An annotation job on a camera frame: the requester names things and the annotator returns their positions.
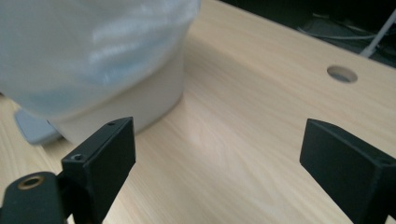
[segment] table hole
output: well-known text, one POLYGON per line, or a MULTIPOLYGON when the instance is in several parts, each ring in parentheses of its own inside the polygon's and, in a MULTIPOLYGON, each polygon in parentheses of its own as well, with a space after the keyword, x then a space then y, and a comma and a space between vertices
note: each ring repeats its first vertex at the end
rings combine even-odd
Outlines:
POLYGON ((353 83, 358 80, 358 76, 348 68, 338 65, 332 65, 327 68, 329 76, 337 81, 344 83, 353 83))

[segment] wooden tabletop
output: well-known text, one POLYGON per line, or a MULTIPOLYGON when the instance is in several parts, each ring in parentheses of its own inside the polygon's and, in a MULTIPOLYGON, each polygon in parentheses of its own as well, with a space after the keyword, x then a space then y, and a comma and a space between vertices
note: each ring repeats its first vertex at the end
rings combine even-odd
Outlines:
MULTIPOLYGON (((180 102, 136 136, 137 163, 105 223, 350 223, 299 163, 308 118, 396 157, 393 68, 204 0, 185 71, 180 102), (358 80, 333 79, 331 65, 358 80)), ((58 174, 75 147, 30 146, 17 108, 0 96, 0 200, 23 175, 58 174)))

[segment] plastic bag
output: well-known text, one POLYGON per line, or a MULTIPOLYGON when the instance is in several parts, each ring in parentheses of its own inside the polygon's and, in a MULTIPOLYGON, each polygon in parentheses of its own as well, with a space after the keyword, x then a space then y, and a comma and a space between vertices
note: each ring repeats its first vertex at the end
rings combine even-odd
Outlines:
POLYGON ((199 0, 0 2, 0 90, 61 119, 131 88, 180 48, 199 0))

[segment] wooden table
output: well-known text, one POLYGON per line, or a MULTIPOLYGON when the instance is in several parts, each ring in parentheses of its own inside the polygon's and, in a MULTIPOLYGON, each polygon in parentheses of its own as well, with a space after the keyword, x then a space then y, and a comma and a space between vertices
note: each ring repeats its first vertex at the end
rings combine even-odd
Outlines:
MULTIPOLYGON (((299 163, 308 118, 396 157, 393 68, 204 0, 185 70, 181 101, 136 136, 137 164, 105 223, 349 223, 299 163), (358 81, 331 78, 334 64, 358 81)), ((17 108, 0 96, 1 192, 22 175, 59 173, 75 147, 29 146, 17 108)))

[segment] white container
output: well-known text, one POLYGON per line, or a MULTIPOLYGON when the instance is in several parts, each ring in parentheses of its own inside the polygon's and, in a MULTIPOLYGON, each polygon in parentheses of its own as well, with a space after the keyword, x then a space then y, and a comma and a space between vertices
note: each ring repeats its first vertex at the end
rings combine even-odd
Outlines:
POLYGON ((49 120, 74 144, 80 144, 114 119, 134 117, 137 133, 169 111, 183 92, 183 57, 180 49, 162 68, 131 89, 66 119, 49 120))

